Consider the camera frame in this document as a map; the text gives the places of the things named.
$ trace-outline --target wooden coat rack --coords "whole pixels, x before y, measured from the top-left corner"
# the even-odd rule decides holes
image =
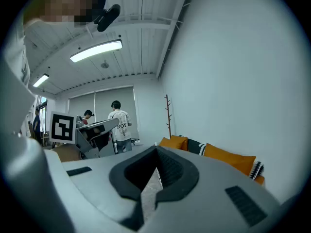
[[[166,98],[166,108],[165,109],[167,110],[167,117],[168,117],[168,120],[169,120],[169,123],[167,123],[166,125],[169,128],[170,138],[171,138],[172,135],[171,135],[171,119],[170,119],[170,117],[172,115],[170,115],[170,109],[169,109],[170,104],[169,104],[169,98],[168,98],[167,94],[166,94],[166,97],[164,97],[164,98]]]

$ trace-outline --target roller blind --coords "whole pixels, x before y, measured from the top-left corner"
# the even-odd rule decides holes
[[[112,112],[111,104],[115,100],[121,103],[121,110],[126,111],[132,120],[132,126],[129,127],[132,138],[139,138],[132,87],[97,92],[95,95],[96,121],[107,120],[109,113]]]
[[[69,100],[69,113],[83,117],[86,110],[91,110],[94,113],[94,93],[84,96],[76,97]],[[95,118],[91,118],[87,121],[88,124],[95,122]]]

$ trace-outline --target ceiling light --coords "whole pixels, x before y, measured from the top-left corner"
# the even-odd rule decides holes
[[[84,49],[70,57],[70,59],[73,62],[77,62],[79,60],[83,60],[85,58],[88,58],[90,56],[93,56],[98,53],[107,52],[111,50],[121,49],[122,48],[122,41],[120,39],[113,40],[113,41],[107,41],[98,45],[95,45],[93,47]]]
[[[34,87],[38,87],[44,81],[46,81],[48,78],[49,78],[48,74],[43,74],[43,76],[34,84]]]

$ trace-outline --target light fixture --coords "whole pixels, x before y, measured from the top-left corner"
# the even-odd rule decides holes
[[[34,84],[34,87],[38,87],[44,81],[46,81],[48,78],[49,78],[48,74],[43,74],[43,76]]]
[[[122,48],[122,41],[120,39],[113,40],[113,41],[107,41],[98,45],[95,45],[93,47],[84,49],[70,57],[70,59],[73,62],[77,62],[79,60],[83,60],[85,58],[88,58],[90,56],[93,56],[98,53],[107,52],[111,50],[121,49]]]

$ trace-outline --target white ceiling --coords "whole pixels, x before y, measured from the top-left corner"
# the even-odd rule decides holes
[[[158,76],[184,1],[106,0],[105,8],[119,4],[121,13],[102,33],[93,23],[88,24],[88,29],[75,28],[72,23],[33,24],[25,32],[30,85],[47,73],[50,78],[39,89],[58,95],[87,83],[115,77]],[[119,38],[123,43],[120,50],[98,54],[77,63],[69,59],[79,51],[78,48]],[[105,60],[109,64],[107,69],[101,67]]]

